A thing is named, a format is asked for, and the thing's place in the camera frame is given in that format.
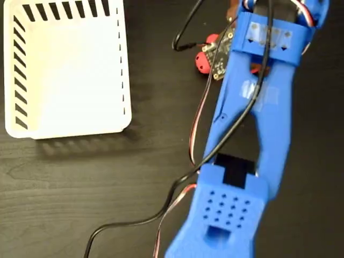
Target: white wire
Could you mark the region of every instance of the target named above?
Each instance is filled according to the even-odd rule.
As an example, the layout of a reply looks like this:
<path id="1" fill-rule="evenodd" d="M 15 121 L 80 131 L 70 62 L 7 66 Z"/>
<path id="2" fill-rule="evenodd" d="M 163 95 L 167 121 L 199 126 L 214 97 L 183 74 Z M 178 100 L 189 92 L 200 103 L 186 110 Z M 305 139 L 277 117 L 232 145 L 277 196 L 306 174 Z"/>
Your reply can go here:
<path id="1" fill-rule="evenodd" d="M 163 223 L 164 218 L 169 214 L 179 203 L 180 201 L 187 195 L 187 193 L 191 190 L 196 188 L 196 184 L 189 184 L 186 186 L 183 191 L 177 196 L 177 198 L 173 201 L 173 203 L 168 207 L 167 211 L 165 214 L 162 216 L 159 226 L 157 228 L 157 233 L 155 237 L 155 246 L 154 246 L 154 251 L 153 251 L 153 258 L 158 258 L 159 256 L 159 247 L 160 247 L 160 235 L 161 235 L 161 226 Z"/>

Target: circuit board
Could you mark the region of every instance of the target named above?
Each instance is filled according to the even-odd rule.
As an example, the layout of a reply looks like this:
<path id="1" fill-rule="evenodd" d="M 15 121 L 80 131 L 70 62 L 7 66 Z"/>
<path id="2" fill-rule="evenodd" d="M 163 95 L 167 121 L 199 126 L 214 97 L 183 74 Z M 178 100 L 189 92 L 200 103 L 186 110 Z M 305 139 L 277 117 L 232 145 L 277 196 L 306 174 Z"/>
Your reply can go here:
<path id="1" fill-rule="evenodd" d="M 215 42 L 206 45 L 202 48 L 202 51 L 204 52 L 209 65 L 211 66 L 213 63 L 213 58 L 216 52 L 216 48 L 218 47 L 219 41 L 222 37 L 222 35 L 225 33 L 226 35 L 224 36 L 219 49 L 218 49 L 218 53 L 215 59 L 215 64 L 213 66 L 213 77 L 215 80 L 221 80 L 226 73 L 226 67 L 227 67 L 227 63 L 228 63 L 228 54 L 230 52 L 230 47 L 232 44 L 232 40 L 234 37 L 234 28 L 230 27 L 228 28 L 227 31 L 223 31 L 219 37 L 216 39 Z"/>

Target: dark wooden table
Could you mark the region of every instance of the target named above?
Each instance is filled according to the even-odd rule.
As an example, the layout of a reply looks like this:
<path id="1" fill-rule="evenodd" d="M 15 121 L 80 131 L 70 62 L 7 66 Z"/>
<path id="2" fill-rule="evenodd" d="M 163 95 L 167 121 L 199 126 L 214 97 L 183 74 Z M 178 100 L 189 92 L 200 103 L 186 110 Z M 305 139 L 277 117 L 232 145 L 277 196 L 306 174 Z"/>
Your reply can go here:
<path id="1" fill-rule="evenodd" d="M 175 53 L 170 47 L 193 3 L 125 1 L 133 121 L 124 133 L 13 139 L 5 132 L 0 87 L 0 258 L 80 258 L 98 225 L 144 218 L 160 208 L 173 179 L 190 167 L 188 134 L 205 85 L 194 66 L 196 50 Z M 221 31 L 226 8 L 225 1 L 206 1 L 185 41 Z M 343 13 L 344 2 L 332 0 L 326 26 L 298 70 L 289 160 L 257 234 L 257 258 L 342 257 Z M 213 85 L 201 121 L 198 158 L 219 87 Z M 252 119 L 226 152 L 257 158 Z M 163 250 L 189 202 L 166 221 Z M 91 257 L 150 257 L 156 227 L 104 232 Z"/>

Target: blue plastic bracket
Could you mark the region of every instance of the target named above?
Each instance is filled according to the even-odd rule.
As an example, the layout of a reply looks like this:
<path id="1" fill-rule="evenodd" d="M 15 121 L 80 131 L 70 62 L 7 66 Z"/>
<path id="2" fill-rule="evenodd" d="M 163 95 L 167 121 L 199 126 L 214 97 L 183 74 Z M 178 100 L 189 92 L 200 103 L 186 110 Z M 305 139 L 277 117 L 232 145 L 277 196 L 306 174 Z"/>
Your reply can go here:
<path id="1" fill-rule="evenodd" d="M 307 0 L 320 27 L 329 1 Z M 239 8 L 230 60 L 219 94 L 205 154 L 208 154 L 246 107 L 256 86 L 250 73 L 261 59 L 267 18 Z M 291 139 L 292 80 L 302 51 L 315 29 L 274 20 L 270 71 L 252 113 L 261 153 L 256 175 L 247 174 L 245 187 L 223 183 L 225 168 L 202 166 L 188 218 L 166 252 L 166 258 L 253 258 L 254 236 L 267 202 L 280 186 Z"/>

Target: red component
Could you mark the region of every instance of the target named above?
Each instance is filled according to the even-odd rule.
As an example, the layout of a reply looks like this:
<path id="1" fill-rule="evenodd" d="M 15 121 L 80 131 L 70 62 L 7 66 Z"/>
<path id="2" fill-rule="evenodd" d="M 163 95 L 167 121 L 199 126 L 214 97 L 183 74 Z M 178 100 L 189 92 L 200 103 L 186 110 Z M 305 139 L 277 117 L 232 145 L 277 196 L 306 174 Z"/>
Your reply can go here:
<path id="1" fill-rule="evenodd" d="M 210 73 L 210 64 L 204 52 L 199 52 L 196 56 L 196 66 L 202 74 Z"/>
<path id="2" fill-rule="evenodd" d="M 211 34 L 206 38 L 206 43 L 207 44 L 213 43 L 217 40 L 218 37 L 219 37 L 219 34 Z"/>

